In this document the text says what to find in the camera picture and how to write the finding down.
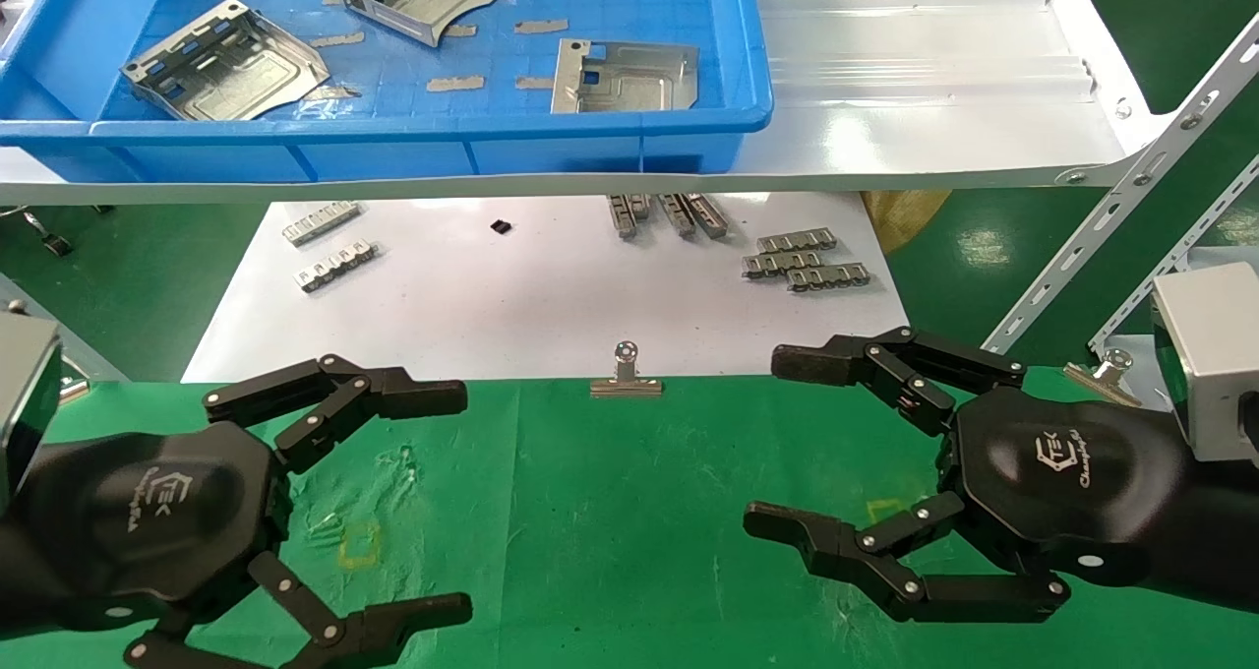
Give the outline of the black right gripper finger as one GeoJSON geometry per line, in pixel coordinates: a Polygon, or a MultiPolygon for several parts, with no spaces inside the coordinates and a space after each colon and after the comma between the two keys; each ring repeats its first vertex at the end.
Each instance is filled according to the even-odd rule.
{"type": "Polygon", "coordinates": [[[743,529],[793,547],[810,575],[852,585],[896,622],[1039,624],[1070,598],[1056,575],[917,575],[901,562],[952,533],[964,512],[946,491],[859,529],[838,517],[752,501],[743,529]]]}
{"type": "Polygon", "coordinates": [[[998,352],[898,328],[874,336],[833,335],[822,346],[781,343],[771,373],[782,380],[867,388],[923,433],[940,436],[956,415],[946,387],[972,396],[1020,388],[1026,368],[998,352]]]}

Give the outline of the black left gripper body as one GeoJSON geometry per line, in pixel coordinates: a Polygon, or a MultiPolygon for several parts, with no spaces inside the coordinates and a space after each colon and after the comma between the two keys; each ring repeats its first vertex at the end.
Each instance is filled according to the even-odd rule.
{"type": "Polygon", "coordinates": [[[291,512],[269,445],[230,422],[45,445],[20,485],[20,630],[215,621],[256,590],[248,564],[291,512]]]}

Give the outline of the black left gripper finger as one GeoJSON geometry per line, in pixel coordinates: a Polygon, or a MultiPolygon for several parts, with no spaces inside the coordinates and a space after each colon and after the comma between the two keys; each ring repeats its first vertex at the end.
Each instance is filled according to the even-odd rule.
{"type": "MultiPolygon", "coordinates": [[[[345,617],[301,582],[272,552],[253,557],[247,567],[254,583],[308,635],[307,643],[282,668],[383,668],[395,664],[417,632],[457,626],[472,619],[468,593],[436,593],[417,600],[366,606],[345,617]]],[[[172,614],[131,643],[125,661],[131,668],[258,668],[238,656],[193,648],[186,643],[193,620],[172,614]]]]}
{"type": "Polygon", "coordinates": [[[271,370],[204,396],[209,422],[247,428],[293,412],[303,417],[274,436],[288,472],[307,472],[369,421],[460,415],[468,407],[461,380],[418,382],[402,367],[364,368],[327,354],[271,370]]]}

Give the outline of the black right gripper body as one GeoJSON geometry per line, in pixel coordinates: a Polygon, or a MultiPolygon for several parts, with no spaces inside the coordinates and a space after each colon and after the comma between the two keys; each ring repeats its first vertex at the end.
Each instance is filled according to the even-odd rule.
{"type": "Polygon", "coordinates": [[[939,488],[963,501],[958,533],[998,569],[1146,585],[1190,462],[1170,415],[992,391],[956,413],[939,488]]]}

